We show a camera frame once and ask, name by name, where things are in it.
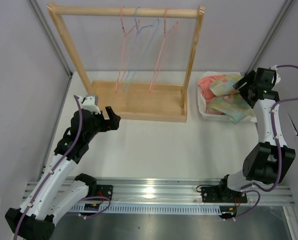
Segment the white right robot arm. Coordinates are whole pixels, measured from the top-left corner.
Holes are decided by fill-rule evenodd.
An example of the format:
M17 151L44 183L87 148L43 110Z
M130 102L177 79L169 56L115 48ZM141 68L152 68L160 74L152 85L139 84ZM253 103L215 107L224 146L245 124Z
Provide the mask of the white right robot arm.
M278 92L273 90L276 81L275 70L259 67L233 86L255 113L258 144L245 158L241 171L221 180L217 196L223 202L244 197L250 187L263 192L273 191L295 159L295 151L287 146L282 135L280 99Z

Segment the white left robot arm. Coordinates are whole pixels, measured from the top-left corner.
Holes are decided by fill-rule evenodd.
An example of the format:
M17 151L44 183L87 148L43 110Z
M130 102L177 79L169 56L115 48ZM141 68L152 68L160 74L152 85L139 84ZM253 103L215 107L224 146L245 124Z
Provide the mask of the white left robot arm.
M98 133L119 128L120 116L107 106L108 119L102 112L79 108L71 118L58 142L53 159L40 181L18 208L9 208L5 218L14 233L14 239L48 240L59 220L79 201L111 202L111 197L100 193L97 180L81 173L61 195L59 188L69 173L78 165L89 149L89 143Z

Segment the floral pastel skirt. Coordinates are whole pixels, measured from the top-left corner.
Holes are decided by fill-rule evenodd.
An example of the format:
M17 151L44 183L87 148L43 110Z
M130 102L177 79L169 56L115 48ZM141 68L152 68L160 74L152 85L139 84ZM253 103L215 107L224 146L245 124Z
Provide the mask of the floral pastel skirt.
M214 97L207 104L209 114L225 115L237 124L246 117L254 115L253 109L243 99L239 91L233 86L242 79L242 76L228 74L213 81L209 89Z

